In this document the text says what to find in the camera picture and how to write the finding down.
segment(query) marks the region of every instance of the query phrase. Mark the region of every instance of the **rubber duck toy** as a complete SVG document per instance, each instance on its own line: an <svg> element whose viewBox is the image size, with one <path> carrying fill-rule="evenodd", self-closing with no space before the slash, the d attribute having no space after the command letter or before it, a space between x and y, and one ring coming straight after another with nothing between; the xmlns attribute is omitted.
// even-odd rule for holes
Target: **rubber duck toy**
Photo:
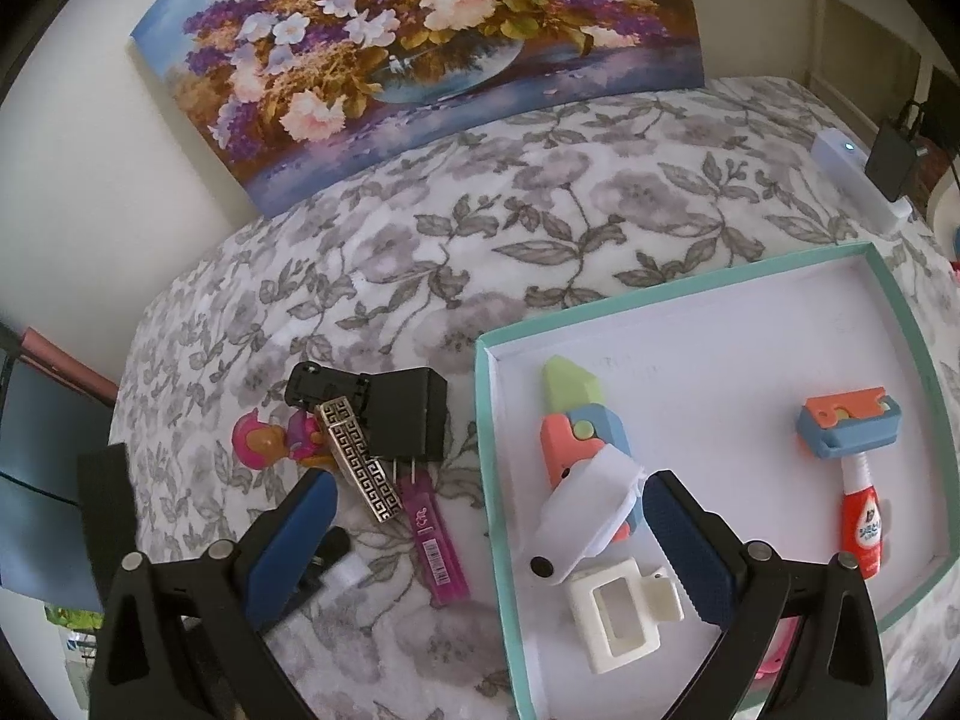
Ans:
<svg viewBox="0 0 960 720"><path fill-rule="evenodd" d="M237 459L248 469L262 471L288 455L286 432L280 425L261 422L253 409L237 419L230 441Z"/></svg>
<svg viewBox="0 0 960 720"><path fill-rule="evenodd" d="M326 450L326 435L314 415L297 409L287 422L287 449L291 460L309 469L336 466Z"/></svg>

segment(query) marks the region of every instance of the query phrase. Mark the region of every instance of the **floral bedspread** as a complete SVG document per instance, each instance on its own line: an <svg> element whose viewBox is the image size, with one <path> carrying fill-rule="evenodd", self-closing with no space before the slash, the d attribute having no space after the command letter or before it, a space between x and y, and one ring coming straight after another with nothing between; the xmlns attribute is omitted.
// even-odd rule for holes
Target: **floral bedspread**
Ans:
<svg viewBox="0 0 960 720"><path fill-rule="evenodd" d="M320 717L515 717L486 542L474 341L532 314L708 269L873 240L904 289L960 424L960 301L920 221L880 239L838 210L813 133L839 125L782 79L621 95L493 122L408 151L248 225L147 309L120 389L152 560L237 538L296 483L254 473L232 425L285 423L285 376L312 359L357 371L430 365L449 381L443 510L473 600L431 607L400 523L377 528L341 490L338 521L371 567L332 608L306 608L268 642ZM883 636L890 717L919 717L960 658L956 567Z"/></svg>

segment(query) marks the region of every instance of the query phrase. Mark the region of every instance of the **black charger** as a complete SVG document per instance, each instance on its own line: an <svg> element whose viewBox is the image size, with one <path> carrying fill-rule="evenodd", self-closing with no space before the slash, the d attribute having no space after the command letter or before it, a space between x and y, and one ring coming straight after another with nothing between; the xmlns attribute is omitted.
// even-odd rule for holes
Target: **black charger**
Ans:
<svg viewBox="0 0 960 720"><path fill-rule="evenodd" d="M917 117L907 128L906 119L912 108L917 108ZM922 104L910 100L901 108L896 122L885 119L880 124L874 147L870 150L864 172L890 202L907 194L920 167L920 158L928 153L925 146L914 143L923 124L924 112Z"/></svg>

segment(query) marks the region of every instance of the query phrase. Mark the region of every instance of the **red bottle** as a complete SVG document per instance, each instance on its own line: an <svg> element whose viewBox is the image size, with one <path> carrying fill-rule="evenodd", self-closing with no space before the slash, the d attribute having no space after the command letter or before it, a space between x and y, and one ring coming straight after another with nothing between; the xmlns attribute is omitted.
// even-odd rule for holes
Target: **red bottle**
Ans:
<svg viewBox="0 0 960 720"><path fill-rule="evenodd" d="M844 492L840 509L840 548L856 556L863 578L870 579L880 571L883 557L880 501L870 479L865 452L841 458L840 464Z"/></svg>

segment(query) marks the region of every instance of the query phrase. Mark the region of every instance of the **flower painting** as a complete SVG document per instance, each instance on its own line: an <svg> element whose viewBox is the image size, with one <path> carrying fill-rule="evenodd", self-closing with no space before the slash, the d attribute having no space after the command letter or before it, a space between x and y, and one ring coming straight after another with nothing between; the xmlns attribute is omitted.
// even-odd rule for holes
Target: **flower painting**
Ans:
<svg viewBox="0 0 960 720"><path fill-rule="evenodd" d="M703 83L692 0L157 0L133 39L265 215L493 119Z"/></svg>

